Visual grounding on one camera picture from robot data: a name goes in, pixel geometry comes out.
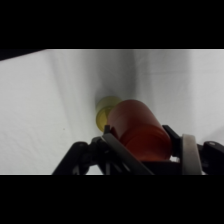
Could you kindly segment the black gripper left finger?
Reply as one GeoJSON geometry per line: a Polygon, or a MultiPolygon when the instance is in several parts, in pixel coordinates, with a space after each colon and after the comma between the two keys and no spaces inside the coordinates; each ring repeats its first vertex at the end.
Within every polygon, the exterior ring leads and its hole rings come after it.
{"type": "Polygon", "coordinates": [[[53,175],[86,175],[97,166],[103,175],[153,175],[111,133],[106,125],[100,137],[91,143],[76,142],[59,162],[53,175]]]}

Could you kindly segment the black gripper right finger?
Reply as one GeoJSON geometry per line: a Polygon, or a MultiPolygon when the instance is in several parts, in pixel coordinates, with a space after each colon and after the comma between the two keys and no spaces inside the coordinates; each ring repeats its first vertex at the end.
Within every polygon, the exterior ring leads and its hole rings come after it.
{"type": "Polygon", "coordinates": [[[179,136],[170,126],[163,128],[172,141],[172,155],[180,159],[183,175],[224,175],[224,145],[215,141],[200,145],[193,135],[179,136]]]}

